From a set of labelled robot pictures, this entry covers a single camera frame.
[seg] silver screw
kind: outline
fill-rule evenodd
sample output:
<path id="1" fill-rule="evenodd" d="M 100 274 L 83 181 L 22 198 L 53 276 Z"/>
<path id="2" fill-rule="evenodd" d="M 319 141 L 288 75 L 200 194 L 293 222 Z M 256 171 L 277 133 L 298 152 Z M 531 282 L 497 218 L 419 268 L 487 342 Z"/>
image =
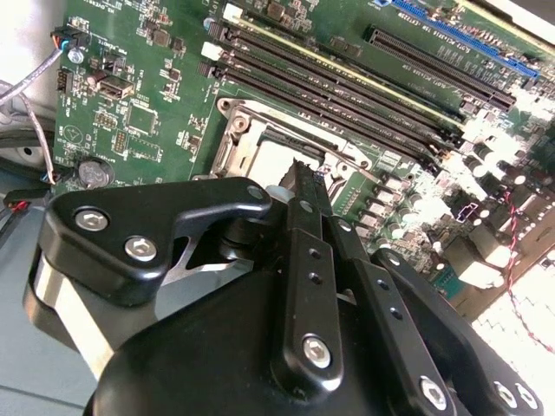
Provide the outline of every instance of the silver screw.
<path id="1" fill-rule="evenodd" d="M 94 210 L 77 212 L 75 223 L 87 231 L 102 231 L 108 227 L 108 219 L 104 214 Z"/>
<path id="2" fill-rule="evenodd" d="M 150 262 L 156 257 L 156 246 L 148 238 L 133 237 L 125 243 L 125 252 L 140 262 Z"/>
<path id="3" fill-rule="evenodd" d="M 306 358 L 318 368 L 327 368 L 331 364 L 331 353 L 322 340 L 309 336 L 303 341 L 303 351 Z"/>
<path id="4" fill-rule="evenodd" d="M 235 129 L 236 133 L 245 132 L 248 127 L 249 122 L 245 117 L 238 116 L 233 119 L 233 128 Z"/>
<path id="5" fill-rule="evenodd" d="M 517 400 L 514 398 L 514 395 L 511 393 L 511 391 L 498 381 L 495 381 L 494 384 L 497 387 L 497 393 L 499 394 L 500 398 L 503 399 L 503 401 L 505 401 L 505 403 L 507 403 L 509 407 L 511 407 L 512 409 L 516 409 L 518 406 Z"/>
<path id="6" fill-rule="evenodd" d="M 526 387 L 522 386 L 520 383 L 516 383 L 515 386 L 517 387 L 522 400 L 525 401 L 531 409 L 537 410 L 538 402 L 536 401 L 536 399 L 534 399 L 534 396 L 532 396 L 532 394 L 526 389 Z"/>
<path id="7" fill-rule="evenodd" d="M 437 384 L 425 375 L 420 378 L 420 389 L 424 393 L 424 397 L 426 397 L 426 399 L 428 399 L 436 409 L 447 409 L 447 399 L 445 394 L 441 391 Z"/>
<path id="8" fill-rule="evenodd" d="M 395 256 L 394 254 L 388 253 L 386 254 L 388 260 L 394 265 L 394 266 L 400 266 L 401 262 L 399 261 L 399 258 L 397 258 L 397 256 Z"/>
<path id="9" fill-rule="evenodd" d="M 264 199 L 264 194 L 257 186 L 249 185 L 246 190 L 256 199 Z"/>
<path id="10" fill-rule="evenodd" d="M 68 52 L 68 58 L 77 65 L 81 65 L 85 61 L 85 55 L 79 48 L 70 49 Z"/>
<path id="11" fill-rule="evenodd" d="M 343 218 L 339 218 L 339 221 L 337 221 L 337 223 L 341 228 L 343 228 L 347 232 L 350 232 L 353 229 L 350 226 L 350 224 L 347 221 L 345 221 Z"/>
<path id="12" fill-rule="evenodd" d="M 301 207 L 302 207 L 305 211 L 307 211 L 307 212 L 309 212 L 309 213 L 312 213 L 312 212 L 313 212 L 313 210 L 312 210 L 312 205 L 310 205 L 310 204 L 309 204 L 308 202 L 306 202 L 306 201 L 301 201 Z"/>

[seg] blue pcie slot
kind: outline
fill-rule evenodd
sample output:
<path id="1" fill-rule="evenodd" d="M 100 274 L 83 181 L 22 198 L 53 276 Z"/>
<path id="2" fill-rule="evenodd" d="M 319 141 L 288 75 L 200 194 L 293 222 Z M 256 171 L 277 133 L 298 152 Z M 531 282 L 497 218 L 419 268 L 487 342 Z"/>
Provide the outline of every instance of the blue pcie slot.
<path id="1" fill-rule="evenodd" d="M 428 17 L 428 14 L 424 9 L 420 7 L 414 6 L 410 3 L 407 3 L 403 0 L 393 0 L 391 3 L 397 9 L 406 11 L 412 17 L 420 20 L 421 22 L 425 22 L 428 26 L 438 29 L 442 33 L 452 37 L 455 41 L 462 42 L 467 46 L 471 47 L 472 49 L 476 49 L 482 54 L 492 58 L 496 62 L 499 62 L 502 65 L 516 71 L 522 75 L 530 76 L 534 79 L 539 77 L 539 72 L 534 71 L 533 69 L 529 69 L 526 65 L 522 62 L 517 61 L 513 58 L 504 58 L 500 55 L 500 51 L 497 48 L 493 48 L 491 46 L 487 46 L 484 43 L 474 39 L 473 37 L 461 32 L 456 28 L 452 28 L 451 26 L 445 24 L 444 22 L 436 22 Z"/>

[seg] white connector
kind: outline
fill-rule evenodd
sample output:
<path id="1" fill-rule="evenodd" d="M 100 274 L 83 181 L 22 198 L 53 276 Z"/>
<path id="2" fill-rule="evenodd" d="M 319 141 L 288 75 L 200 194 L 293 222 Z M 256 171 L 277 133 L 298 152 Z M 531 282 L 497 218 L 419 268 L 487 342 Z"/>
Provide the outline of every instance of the white connector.
<path id="1" fill-rule="evenodd" d="M 243 9 L 241 9 L 240 7 L 237 7 L 229 3 L 225 5 L 224 20 L 231 23 L 237 23 L 242 15 L 243 15 Z"/>
<path id="2" fill-rule="evenodd" d="M 204 42 L 202 50 L 200 51 L 201 55 L 212 61 L 219 61 L 219 58 L 221 58 L 223 53 L 224 50 L 220 46 L 214 45 L 210 42 Z"/>

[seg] motherboard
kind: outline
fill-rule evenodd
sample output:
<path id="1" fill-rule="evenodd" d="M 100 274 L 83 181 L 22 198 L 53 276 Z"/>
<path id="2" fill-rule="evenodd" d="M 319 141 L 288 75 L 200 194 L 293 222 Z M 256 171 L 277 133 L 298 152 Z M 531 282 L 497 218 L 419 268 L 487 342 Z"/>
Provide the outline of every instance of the motherboard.
<path id="1" fill-rule="evenodd" d="M 553 207 L 555 48 L 483 4 L 74 0 L 65 23 L 55 194 L 266 187 L 302 160 L 368 252 L 448 298 L 503 284 L 511 234 Z"/>

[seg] screw hole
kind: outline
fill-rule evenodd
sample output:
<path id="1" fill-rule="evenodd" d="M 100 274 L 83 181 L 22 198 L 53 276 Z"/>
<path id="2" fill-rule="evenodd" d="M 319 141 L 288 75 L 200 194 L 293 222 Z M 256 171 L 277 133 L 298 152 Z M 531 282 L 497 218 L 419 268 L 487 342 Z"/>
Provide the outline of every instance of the screw hole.
<path id="1" fill-rule="evenodd" d="M 322 284 L 323 280 L 317 273 L 310 273 L 309 279 L 314 284 Z"/>
<path id="2" fill-rule="evenodd" d="M 399 259 L 397 258 L 397 256 L 395 256 L 395 255 L 393 255 L 393 254 L 391 254 L 391 253 L 388 253 L 386 256 L 388 257 L 388 260 L 389 260 L 394 266 L 400 266 L 400 265 L 401 265 L 401 262 L 399 261 Z"/>
<path id="3" fill-rule="evenodd" d="M 312 258 L 314 258 L 316 260 L 320 260 L 322 258 L 322 255 L 320 254 L 320 252 L 318 250 L 310 249 L 309 253 L 312 256 Z"/>
<path id="4" fill-rule="evenodd" d="M 389 286 L 387 283 L 385 283 L 382 279 L 378 280 L 378 284 L 380 285 L 380 287 L 384 290 L 389 290 Z"/>
<path id="5" fill-rule="evenodd" d="M 313 212 L 313 210 L 312 210 L 312 205 L 310 205 L 310 204 L 309 204 L 308 202 L 306 202 L 306 201 L 301 201 L 301 207 L 302 207 L 305 211 L 307 211 L 307 212 L 309 212 L 309 213 L 312 213 L 312 212 Z"/>
<path id="6" fill-rule="evenodd" d="M 393 315 L 393 317 L 398 320 L 398 321 L 402 321 L 402 313 L 399 312 L 397 309 L 395 308 L 390 308 L 389 312 L 391 312 L 391 315 Z"/>
<path id="7" fill-rule="evenodd" d="M 264 195 L 262 194 L 262 191 L 260 191 L 260 188 L 254 185 L 249 185 L 246 190 L 256 199 L 264 199 Z"/>

